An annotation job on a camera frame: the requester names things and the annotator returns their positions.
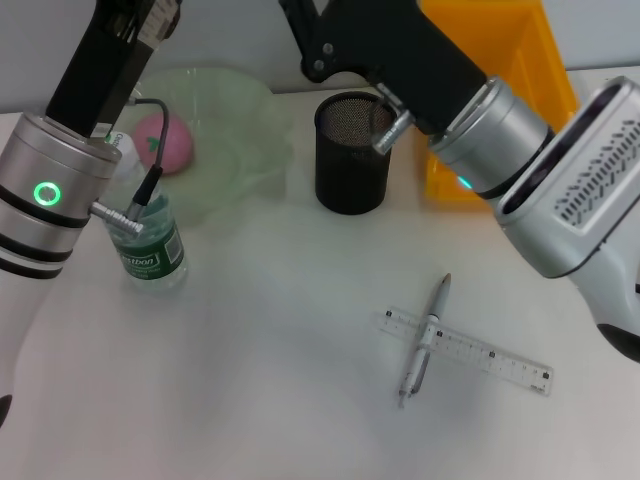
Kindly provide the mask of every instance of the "cable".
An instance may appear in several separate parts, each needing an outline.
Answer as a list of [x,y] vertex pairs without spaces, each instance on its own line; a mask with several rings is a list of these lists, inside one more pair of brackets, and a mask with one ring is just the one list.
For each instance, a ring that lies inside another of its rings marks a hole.
[[129,208],[127,209],[126,217],[134,222],[137,222],[142,216],[142,212],[149,204],[153,191],[158,186],[160,177],[162,177],[162,158],[164,156],[164,146],[167,142],[167,135],[169,133],[169,108],[167,104],[157,98],[132,98],[130,100],[132,105],[158,105],[162,109],[162,131],[160,133],[160,142],[158,143],[158,153],[156,154],[156,161],[149,169],[149,173],[142,181],[142,184],[136,191]]
[[160,133],[160,143],[158,144],[158,155],[156,155],[155,166],[162,166],[162,156],[164,155],[164,145],[169,133],[169,108],[167,104],[157,98],[136,98],[134,105],[158,105],[162,109],[162,131]]

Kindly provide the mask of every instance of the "yellow bin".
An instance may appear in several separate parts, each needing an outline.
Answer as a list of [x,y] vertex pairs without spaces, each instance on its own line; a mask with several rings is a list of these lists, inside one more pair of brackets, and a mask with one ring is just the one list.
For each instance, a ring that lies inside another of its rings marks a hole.
[[[540,2],[423,0],[422,8],[487,75],[499,75],[555,131],[576,112],[576,97]],[[433,154],[427,160],[426,195],[444,208],[475,209],[483,203]]]

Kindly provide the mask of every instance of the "pink toy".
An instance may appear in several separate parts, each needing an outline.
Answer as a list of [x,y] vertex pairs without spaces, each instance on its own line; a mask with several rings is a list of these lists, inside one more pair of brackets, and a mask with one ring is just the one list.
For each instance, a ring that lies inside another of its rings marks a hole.
[[[162,113],[154,113],[144,118],[133,134],[133,143],[138,150],[140,160],[146,167],[150,167],[156,161],[162,123]],[[166,174],[177,173],[184,170],[192,159],[193,138],[191,132],[178,116],[171,115],[162,168]]]

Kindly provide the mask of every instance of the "water bottle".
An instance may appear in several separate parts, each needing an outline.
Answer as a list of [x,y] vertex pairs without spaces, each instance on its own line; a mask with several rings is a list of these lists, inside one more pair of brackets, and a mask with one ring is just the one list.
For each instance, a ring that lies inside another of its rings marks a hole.
[[[112,132],[107,142],[122,152],[122,160],[101,202],[109,208],[126,211],[146,171],[129,135]],[[187,261],[169,198],[160,184],[138,221],[144,225],[138,238],[105,224],[132,282],[151,292],[178,285],[187,274]]]

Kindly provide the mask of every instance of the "silver pen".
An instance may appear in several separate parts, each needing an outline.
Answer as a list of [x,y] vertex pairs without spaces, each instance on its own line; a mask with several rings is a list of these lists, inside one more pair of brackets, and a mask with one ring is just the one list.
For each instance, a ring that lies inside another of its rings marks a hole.
[[433,340],[433,332],[429,332],[427,328],[428,322],[439,322],[440,317],[444,313],[444,308],[449,297],[449,290],[451,289],[451,274],[444,277],[444,280],[438,287],[436,296],[424,312],[421,322],[421,330],[419,332],[420,341],[413,354],[413,360],[411,367],[407,372],[407,375],[400,387],[400,408],[404,407],[404,401],[407,398],[411,398],[420,391],[422,387],[422,381],[429,364],[429,358],[431,353],[429,352],[429,345]]

